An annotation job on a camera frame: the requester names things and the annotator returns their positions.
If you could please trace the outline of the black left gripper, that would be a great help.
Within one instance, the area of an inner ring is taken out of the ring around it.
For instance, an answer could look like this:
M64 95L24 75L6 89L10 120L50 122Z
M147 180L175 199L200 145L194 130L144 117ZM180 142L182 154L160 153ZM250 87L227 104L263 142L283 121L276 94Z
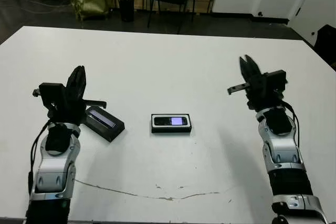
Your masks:
M78 93L77 93L77 74L78 74ZM68 100L77 100L68 102L67 105L52 105L47 116L55 123L71 123L79 126L86 117L87 106L107 107L106 101L85 100L83 94L86 88L85 67L76 67L68 78L65 95Z

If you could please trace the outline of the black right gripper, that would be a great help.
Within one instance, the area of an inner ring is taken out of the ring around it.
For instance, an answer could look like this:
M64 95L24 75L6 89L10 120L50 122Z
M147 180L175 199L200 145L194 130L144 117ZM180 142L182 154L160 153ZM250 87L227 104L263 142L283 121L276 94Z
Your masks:
M227 89L228 94L245 90L250 110L263 110L282 104L282 73L261 74L257 63L249 55L239 57L241 75L245 83Z

